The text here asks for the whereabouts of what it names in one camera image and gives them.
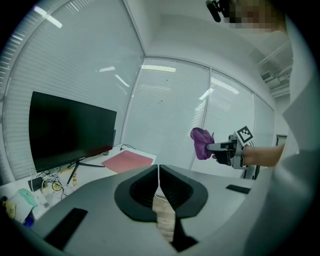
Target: gray plastic surface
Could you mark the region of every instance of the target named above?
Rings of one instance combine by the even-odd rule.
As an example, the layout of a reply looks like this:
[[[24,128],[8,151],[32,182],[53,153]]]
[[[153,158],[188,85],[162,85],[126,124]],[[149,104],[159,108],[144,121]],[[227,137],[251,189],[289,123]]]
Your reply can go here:
[[[176,250],[154,222],[138,222],[127,217],[116,205],[114,192],[122,181],[147,169],[139,168],[92,181],[44,214],[32,227],[41,238],[73,208],[88,213],[64,248],[75,256],[88,255],[174,255]]]
[[[173,165],[172,170],[200,182],[208,191],[208,200],[196,217],[184,218],[181,224],[185,233],[201,241],[220,228],[239,208],[247,195],[226,189],[228,185],[252,188],[255,181],[221,177],[190,171]]]

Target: ceiling light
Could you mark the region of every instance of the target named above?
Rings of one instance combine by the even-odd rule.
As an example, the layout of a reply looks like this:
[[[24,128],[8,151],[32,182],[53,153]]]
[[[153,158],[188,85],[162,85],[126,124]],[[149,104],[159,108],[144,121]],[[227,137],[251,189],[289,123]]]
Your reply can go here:
[[[213,91],[214,89],[212,88],[206,90],[205,93],[199,98],[199,100],[202,101],[205,97],[209,96]]]
[[[228,89],[229,91],[233,92],[234,94],[239,94],[239,91],[237,89],[235,89],[235,88],[231,87],[230,85],[227,85],[226,83],[221,82],[218,79],[215,79],[213,77],[211,77],[211,83],[218,85],[218,86],[221,86],[221,87],[224,87],[224,88]]]
[[[176,69],[174,67],[168,67],[168,66],[142,65],[142,69],[176,72]]]
[[[111,71],[111,70],[116,70],[116,68],[114,66],[105,67],[105,68],[101,68],[99,72]]]
[[[125,81],[123,81],[122,80],[122,78],[120,77],[120,76],[118,76],[117,74],[115,74],[114,75],[116,78],[118,78],[119,79],[119,81],[121,82],[121,83],[123,83],[126,87],[130,87],[130,85],[129,84],[127,84]]]
[[[52,24],[56,25],[59,29],[62,27],[62,23],[61,23],[61,22],[59,22],[58,20],[56,20],[56,19],[55,19],[54,17],[52,17],[51,15],[48,15],[47,12],[46,12],[44,9],[40,8],[39,6],[36,6],[36,5],[35,5],[35,6],[33,7],[33,10],[34,10],[36,13],[42,15],[43,18],[46,18],[46,19],[47,19],[49,22],[51,22]]]
[[[72,2],[70,2],[70,4],[74,7],[74,9],[76,9],[76,10],[79,12],[79,10],[77,9],[77,7],[75,7],[75,5],[74,5]]]
[[[19,36],[16,36],[16,35],[14,35],[14,34],[12,34],[11,35],[13,38],[15,38],[15,39],[18,39],[18,40],[20,40],[20,41],[22,41],[23,39],[21,38],[21,37],[19,37]]]

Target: air vent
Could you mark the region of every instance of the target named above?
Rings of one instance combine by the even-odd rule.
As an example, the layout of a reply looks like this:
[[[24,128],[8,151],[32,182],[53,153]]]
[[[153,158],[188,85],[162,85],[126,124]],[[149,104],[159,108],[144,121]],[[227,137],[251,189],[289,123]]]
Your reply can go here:
[[[270,70],[268,70],[267,72],[262,74],[261,77],[262,77],[263,81],[265,81],[265,82],[268,82],[268,81],[270,81],[270,80],[275,78]]]

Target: computer monitor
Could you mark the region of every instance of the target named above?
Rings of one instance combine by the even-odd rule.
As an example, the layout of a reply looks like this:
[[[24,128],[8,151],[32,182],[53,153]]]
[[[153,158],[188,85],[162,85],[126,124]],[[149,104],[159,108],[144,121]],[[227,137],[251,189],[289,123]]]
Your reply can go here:
[[[36,171],[111,150],[116,116],[112,110],[34,91],[29,140]]]

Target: pink notebook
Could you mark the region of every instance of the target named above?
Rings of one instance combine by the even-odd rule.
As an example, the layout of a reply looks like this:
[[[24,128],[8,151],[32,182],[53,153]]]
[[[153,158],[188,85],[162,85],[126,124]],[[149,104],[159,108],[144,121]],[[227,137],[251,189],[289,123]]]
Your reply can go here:
[[[102,165],[119,174],[149,166],[152,164],[152,161],[153,160],[149,157],[125,150],[102,162]]]

